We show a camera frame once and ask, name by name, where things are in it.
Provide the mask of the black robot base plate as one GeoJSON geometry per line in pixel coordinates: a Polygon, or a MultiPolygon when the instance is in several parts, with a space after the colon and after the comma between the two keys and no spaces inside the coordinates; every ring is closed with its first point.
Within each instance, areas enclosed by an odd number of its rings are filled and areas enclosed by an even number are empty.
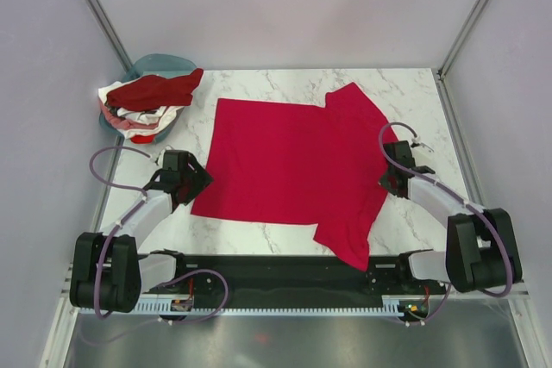
{"type": "Polygon", "coordinates": [[[435,281],[404,277],[394,256],[372,256],[368,268],[359,271],[332,256],[187,255],[179,275],[196,269],[201,274],[152,292],[204,296],[210,303],[269,297],[293,303],[311,304],[320,298],[359,304],[382,297],[399,300],[402,310],[408,299],[427,303],[445,292],[435,281]]]}

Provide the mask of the bright red t-shirt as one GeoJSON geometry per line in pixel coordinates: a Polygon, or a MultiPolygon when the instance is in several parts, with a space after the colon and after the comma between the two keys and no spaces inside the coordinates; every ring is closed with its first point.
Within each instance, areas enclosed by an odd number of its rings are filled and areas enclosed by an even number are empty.
{"type": "Polygon", "coordinates": [[[381,143],[396,134],[356,84],[324,106],[222,98],[206,165],[212,183],[194,215],[315,225],[314,239],[366,270],[368,235],[387,193],[381,143]]]}

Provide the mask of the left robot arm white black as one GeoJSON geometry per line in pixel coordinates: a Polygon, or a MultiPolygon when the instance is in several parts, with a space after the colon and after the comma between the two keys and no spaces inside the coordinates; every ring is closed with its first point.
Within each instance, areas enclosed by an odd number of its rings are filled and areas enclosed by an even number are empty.
{"type": "Polygon", "coordinates": [[[189,283],[184,256],[169,249],[140,253],[149,235],[178,207],[189,205],[213,181],[196,157],[184,150],[166,149],[157,168],[142,187],[110,182],[91,161],[92,175],[110,188],[137,192],[135,202],[98,232],[84,232],[76,240],[69,299],[100,319],[129,313],[141,294],[166,288],[179,293],[189,283]]]}

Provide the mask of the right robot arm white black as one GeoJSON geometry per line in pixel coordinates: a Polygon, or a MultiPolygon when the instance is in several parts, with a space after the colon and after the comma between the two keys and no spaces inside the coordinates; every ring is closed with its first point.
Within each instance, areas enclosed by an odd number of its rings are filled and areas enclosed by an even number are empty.
{"type": "Polygon", "coordinates": [[[446,230],[442,252],[418,250],[398,256],[395,283],[404,293],[415,293],[426,280],[451,284],[461,292],[505,289],[505,296],[523,279],[521,260],[510,215],[471,203],[442,184],[435,171],[418,165],[408,141],[379,145],[386,159],[380,185],[391,195],[422,207],[446,230]]]}

